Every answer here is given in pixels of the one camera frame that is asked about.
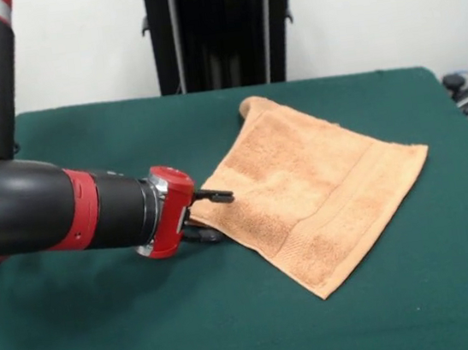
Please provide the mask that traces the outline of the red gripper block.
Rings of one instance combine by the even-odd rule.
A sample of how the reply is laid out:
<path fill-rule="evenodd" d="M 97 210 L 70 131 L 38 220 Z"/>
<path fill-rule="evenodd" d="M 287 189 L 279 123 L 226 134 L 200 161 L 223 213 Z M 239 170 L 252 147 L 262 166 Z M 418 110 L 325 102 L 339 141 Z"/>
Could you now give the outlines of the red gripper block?
<path fill-rule="evenodd" d="M 156 231 L 151 240 L 142 246 L 142 253 L 149 258 L 174 256 L 181 240 L 189 243 L 212 243 L 224 240 L 224 234 L 214 228 L 182 227 L 187 209 L 193 202 L 208 200 L 212 203 L 232 203 L 232 191 L 202 189 L 194 192 L 193 179 L 186 173 L 167 166 L 151 167 L 147 180 L 157 195 Z"/>

